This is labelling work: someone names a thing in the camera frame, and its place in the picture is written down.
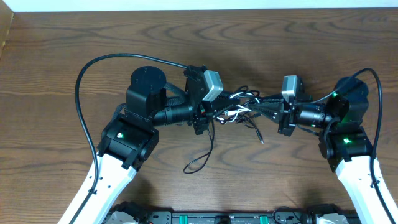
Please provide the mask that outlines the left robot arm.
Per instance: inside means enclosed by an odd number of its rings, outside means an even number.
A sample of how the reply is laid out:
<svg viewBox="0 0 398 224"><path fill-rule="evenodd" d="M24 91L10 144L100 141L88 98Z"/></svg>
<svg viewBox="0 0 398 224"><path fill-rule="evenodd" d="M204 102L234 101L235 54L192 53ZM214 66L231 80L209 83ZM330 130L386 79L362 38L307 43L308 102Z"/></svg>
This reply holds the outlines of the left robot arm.
<svg viewBox="0 0 398 224"><path fill-rule="evenodd" d="M187 66L183 73L181 90L157 67L133 71L126 101L103 129L89 172L60 223L102 223L158 144L158 126L188 123L199 135L238 105L223 90L218 72Z"/></svg>

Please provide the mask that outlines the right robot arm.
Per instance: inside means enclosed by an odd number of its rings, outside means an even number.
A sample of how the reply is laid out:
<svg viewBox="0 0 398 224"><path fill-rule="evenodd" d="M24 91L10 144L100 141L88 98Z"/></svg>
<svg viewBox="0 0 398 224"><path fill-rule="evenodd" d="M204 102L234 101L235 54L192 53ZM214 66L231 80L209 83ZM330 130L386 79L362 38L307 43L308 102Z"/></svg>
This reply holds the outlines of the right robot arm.
<svg viewBox="0 0 398 224"><path fill-rule="evenodd" d="M397 223L397 205L382 177L379 161L361 123L369 106L368 87L345 77L326 100L315 102L300 77L284 77L278 95L249 104L291 136L299 126L318 128L320 152L346 189L361 223Z"/></svg>

